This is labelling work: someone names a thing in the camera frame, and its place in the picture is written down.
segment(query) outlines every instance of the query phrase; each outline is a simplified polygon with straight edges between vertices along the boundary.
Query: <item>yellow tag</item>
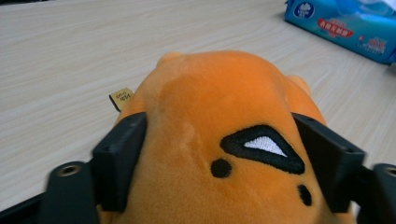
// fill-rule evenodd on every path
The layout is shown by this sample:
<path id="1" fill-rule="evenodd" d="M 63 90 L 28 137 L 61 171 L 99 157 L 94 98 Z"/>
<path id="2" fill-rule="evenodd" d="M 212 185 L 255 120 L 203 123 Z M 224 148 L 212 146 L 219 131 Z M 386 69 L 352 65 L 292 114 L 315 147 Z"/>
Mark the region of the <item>yellow tag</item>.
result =
<path id="1" fill-rule="evenodd" d="M 126 102 L 134 95 L 128 88 L 113 92 L 109 95 L 111 103 L 120 112 L 125 106 Z"/>

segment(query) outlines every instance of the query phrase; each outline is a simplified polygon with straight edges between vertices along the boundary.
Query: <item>wooden table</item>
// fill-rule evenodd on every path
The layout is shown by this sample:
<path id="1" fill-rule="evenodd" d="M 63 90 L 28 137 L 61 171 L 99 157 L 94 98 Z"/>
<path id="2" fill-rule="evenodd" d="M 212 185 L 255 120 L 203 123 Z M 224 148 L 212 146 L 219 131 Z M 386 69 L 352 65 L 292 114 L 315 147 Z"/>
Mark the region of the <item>wooden table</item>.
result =
<path id="1" fill-rule="evenodd" d="M 0 7 L 0 211 L 88 161 L 167 51 L 241 49 L 303 77 L 328 125 L 396 163 L 396 71 L 284 22 L 284 0 L 58 0 Z"/>

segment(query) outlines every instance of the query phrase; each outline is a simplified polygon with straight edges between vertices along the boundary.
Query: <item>wet wipes package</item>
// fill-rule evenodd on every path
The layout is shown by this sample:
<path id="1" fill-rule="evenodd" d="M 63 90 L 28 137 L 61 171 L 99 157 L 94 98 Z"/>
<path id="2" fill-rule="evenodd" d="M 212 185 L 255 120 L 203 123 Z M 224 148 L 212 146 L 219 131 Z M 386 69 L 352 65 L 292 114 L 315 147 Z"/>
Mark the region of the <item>wet wipes package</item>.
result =
<path id="1" fill-rule="evenodd" d="M 289 0 L 285 21 L 379 63 L 396 63 L 396 0 Z"/>

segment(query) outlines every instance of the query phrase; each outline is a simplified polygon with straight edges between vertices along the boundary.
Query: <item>table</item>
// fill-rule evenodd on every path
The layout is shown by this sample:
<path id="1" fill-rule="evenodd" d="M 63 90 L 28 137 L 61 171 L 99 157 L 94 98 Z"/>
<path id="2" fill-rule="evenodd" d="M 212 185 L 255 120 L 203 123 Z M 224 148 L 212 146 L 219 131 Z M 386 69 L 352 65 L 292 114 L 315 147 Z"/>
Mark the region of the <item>table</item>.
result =
<path id="1" fill-rule="evenodd" d="M 396 69 L 284 22 L 284 0 L 58 0 L 0 7 L 0 211 L 42 192 L 48 172 L 88 161 L 171 50 L 241 49 L 311 86 L 330 128 L 396 163 Z"/>

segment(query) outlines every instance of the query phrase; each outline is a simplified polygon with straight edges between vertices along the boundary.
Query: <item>black triangular outline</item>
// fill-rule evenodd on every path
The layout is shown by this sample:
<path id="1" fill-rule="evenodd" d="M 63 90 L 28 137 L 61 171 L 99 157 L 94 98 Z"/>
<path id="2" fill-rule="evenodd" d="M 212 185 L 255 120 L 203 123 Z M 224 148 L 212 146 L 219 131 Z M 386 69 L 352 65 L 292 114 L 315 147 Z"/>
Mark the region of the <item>black triangular outline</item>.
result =
<path id="1" fill-rule="evenodd" d="M 261 136 L 271 138 L 287 157 L 259 148 L 245 147 L 246 142 L 250 142 Z M 300 175 L 305 172 L 304 162 L 293 150 L 291 145 L 279 132 L 268 125 L 252 126 L 225 136 L 220 141 L 220 147 L 226 153 L 234 155 L 235 157 L 259 161 L 290 174 Z"/>

